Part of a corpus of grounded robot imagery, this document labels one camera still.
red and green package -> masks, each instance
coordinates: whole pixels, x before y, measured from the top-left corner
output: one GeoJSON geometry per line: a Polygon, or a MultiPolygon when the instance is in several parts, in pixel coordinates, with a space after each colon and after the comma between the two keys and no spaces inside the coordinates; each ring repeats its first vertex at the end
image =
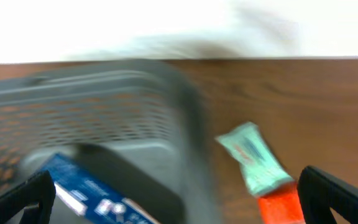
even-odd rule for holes
{"type": "Polygon", "coordinates": [[[295,182],[258,198],[258,204],[266,224],[305,223],[295,182]]]}

basket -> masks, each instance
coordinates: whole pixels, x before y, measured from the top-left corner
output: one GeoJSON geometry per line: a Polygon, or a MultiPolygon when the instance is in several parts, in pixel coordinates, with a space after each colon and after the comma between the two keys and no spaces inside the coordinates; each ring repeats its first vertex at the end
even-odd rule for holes
{"type": "Polygon", "coordinates": [[[123,60],[0,81],[0,190],[72,144],[112,149],[220,223],[197,91],[172,67],[123,60]]]}

